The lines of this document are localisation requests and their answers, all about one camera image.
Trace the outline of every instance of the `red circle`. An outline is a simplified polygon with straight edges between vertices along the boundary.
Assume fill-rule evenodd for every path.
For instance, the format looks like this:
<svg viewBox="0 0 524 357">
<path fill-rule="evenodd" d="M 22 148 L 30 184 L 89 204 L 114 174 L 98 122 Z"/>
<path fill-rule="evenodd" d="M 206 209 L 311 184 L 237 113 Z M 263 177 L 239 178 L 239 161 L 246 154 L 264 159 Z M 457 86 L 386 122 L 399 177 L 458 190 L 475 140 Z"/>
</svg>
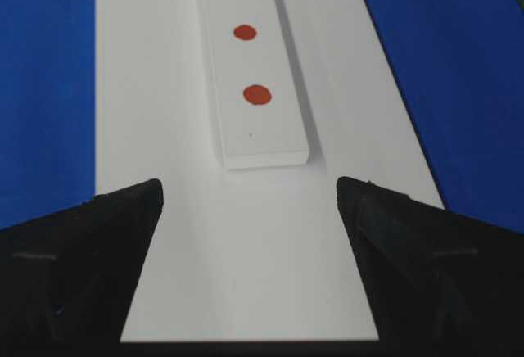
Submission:
<svg viewBox="0 0 524 357">
<path fill-rule="evenodd" d="M 252 40 L 256 36 L 256 29 L 247 24 L 239 25 L 233 32 L 241 40 Z"/>
<path fill-rule="evenodd" d="M 251 85 L 244 90 L 244 98 L 252 105 L 265 105 L 271 101 L 271 92 L 263 85 Z"/>
</svg>

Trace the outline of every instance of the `white surface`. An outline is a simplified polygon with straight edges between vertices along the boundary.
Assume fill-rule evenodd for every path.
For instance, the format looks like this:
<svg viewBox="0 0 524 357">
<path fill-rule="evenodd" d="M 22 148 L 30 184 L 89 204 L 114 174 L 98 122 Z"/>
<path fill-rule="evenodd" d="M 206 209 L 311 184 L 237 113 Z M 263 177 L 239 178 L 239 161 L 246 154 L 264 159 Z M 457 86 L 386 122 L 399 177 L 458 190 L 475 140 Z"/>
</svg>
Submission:
<svg viewBox="0 0 524 357">
<path fill-rule="evenodd" d="M 97 191 L 165 190 L 124 341 L 374 338 L 336 178 L 440 204 L 362 0 L 285 1 L 311 159 L 230 172 L 196 1 L 97 0 Z"/>
<path fill-rule="evenodd" d="M 207 91 L 218 113 L 224 165 L 245 169 L 301 165 L 309 145 L 296 99 L 286 46 L 275 0 L 198 0 L 206 69 Z M 233 30 L 248 24 L 257 35 L 244 41 Z M 263 85 L 272 99 L 252 105 L 245 88 Z"/>
</svg>

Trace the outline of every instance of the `white rectangular block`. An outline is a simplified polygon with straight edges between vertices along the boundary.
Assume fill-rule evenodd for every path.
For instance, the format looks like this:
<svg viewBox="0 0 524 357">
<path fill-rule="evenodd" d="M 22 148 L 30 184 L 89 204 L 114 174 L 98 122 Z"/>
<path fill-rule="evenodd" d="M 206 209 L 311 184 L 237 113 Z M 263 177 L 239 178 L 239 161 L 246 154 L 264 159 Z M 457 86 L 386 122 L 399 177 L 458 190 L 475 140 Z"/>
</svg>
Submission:
<svg viewBox="0 0 524 357">
<path fill-rule="evenodd" d="M 199 0 L 199 7 L 224 166 L 306 163 L 309 145 L 275 0 Z M 235 34 L 246 25 L 256 32 L 250 40 Z M 270 100 L 246 94 L 254 85 L 266 88 Z"/>
</svg>

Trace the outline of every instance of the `blue background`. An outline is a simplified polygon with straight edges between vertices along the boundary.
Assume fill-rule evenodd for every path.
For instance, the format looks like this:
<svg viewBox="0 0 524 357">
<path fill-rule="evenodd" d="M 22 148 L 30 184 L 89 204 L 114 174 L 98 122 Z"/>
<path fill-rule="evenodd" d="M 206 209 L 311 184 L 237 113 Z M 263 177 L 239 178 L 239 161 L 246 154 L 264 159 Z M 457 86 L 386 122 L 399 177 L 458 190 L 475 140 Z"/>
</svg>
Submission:
<svg viewBox="0 0 524 357">
<path fill-rule="evenodd" d="M 0 0 L 0 228 L 94 194 L 94 0 Z"/>
<path fill-rule="evenodd" d="M 516 0 L 365 0 L 448 209 L 524 232 Z"/>
</svg>

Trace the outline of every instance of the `blue surface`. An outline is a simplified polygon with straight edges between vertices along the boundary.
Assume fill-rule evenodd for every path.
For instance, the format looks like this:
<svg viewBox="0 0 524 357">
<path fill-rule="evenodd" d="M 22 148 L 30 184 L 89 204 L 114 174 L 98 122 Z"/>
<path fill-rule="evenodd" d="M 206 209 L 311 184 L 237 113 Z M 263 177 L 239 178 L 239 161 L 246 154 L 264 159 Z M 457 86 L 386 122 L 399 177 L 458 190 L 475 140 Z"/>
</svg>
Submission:
<svg viewBox="0 0 524 357">
<path fill-rule="evenodd" d="M 94 193 L 94 0 L 0 0 L 0 228 Z"/>
<path fill-rule="evenodd" d="M 516 0 L 366 0 L 448 209 L 524 233 Z"/>
</svg>

